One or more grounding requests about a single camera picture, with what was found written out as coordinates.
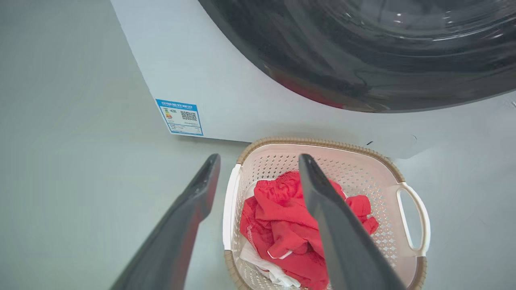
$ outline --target beige woven rim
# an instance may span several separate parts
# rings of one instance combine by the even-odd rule
[[[394,177],[396,178],[397,182],[405,182],[405,178],[401,174],[401,172],[398,170],[398,168],[385,156],[381,155],[380,153],[373,151],[371,149],[363,148],[360,146],[354,146],[346,143],[340,143],[340,142],[334,142],[334,141],[327,141],[327,140],[318,140],[318,139],[311,139],[311,138],[294,138],[294,137],[267,137],[260,139],[253,144],[247,146],[247,148],[242,152],[240,157],[237,160],[237,164],[244,164],[244,161],[246,160],[247,156],[251,154],[254,150],[256,150],[258,147],[261,147],[263,145],[267,144],[299,144],[299,145],[312,145],[312,146],[321,146],[321,147],[329,147],[329,148],[335,148],[335,149],[341,149],[351,152],[356,152],[364,155],[368,155],[373,157],[374,159],[382,162],[387,168],[392,172]],[[224,251],[224,258],[226,265],[228,267],[229,274],[231,276],[231,279],[233,279],[233,282],[235,283],[236,287],[239,290],[252,290],[252,288],[245,283],[242,276],[240,276],[240,273],[238,272],[238,269],[236,268],[235,260],[233,258],[233,251],[231,250],[225,250]],[[426,268],[427,268],[427,260],[426,257],[417,257],[417,263],[416,263],[416,273],[414,275],[414,279],[412,280],[412,283],[407,287],[408,290],[422,290],[423,284],[425,283],[426,279]]]

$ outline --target washing machine door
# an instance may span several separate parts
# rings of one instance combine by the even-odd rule
[[[509,0],[199,0],[283,86],[330,106],[404,112],[516,88]]]

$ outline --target floor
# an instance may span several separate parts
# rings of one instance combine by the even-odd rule
[[[214,152],[185,288],[234,289],[222,207],[247,144],[167,133],[109,0],[4,0],[0,51],[0,289],[108,289]],[[425,289],[516,288],[510,114],[395,161],[431,219]]]

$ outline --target red fabric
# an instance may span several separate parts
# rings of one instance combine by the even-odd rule
[[[369,199],[366,196],[346,199],[341,186],[330,182],[366,231],[372,234],[378,228],[378,222],[374,217],[367,217],[371,214]],[[329,278],[319,227],[304,204],[299,172],[290,171],[276,180],[257,182],[254,197],[245,200],[240,232],[262,259],[281,267],[301,286],[313,290],[327,287]],[[284,259],[272,258],[289,251],[292,253]]]

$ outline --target plastic basket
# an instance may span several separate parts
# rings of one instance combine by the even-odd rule
[[[223,243],[229,273],[238,289],[284,289],[265,278],[239,258],[244,237],[239,232],[244,200],[252,195],[258,180],[273,180],[298,170],[298,155],[308,153],[317,161],[326,177],[339,183],[346,196],[369,197],[372,215],[380,223],[371,236],[395,269],[407,289],[422,289],[426,278],[426,251],[430,243],[430,221],[416,192],[387,158],[375,151],[344,143],[300,139],[265,138],[249,145],[228,183],[224,203]],[[405,190],[414,201],[422,225],[422,242],[412,245],[400,192]]]

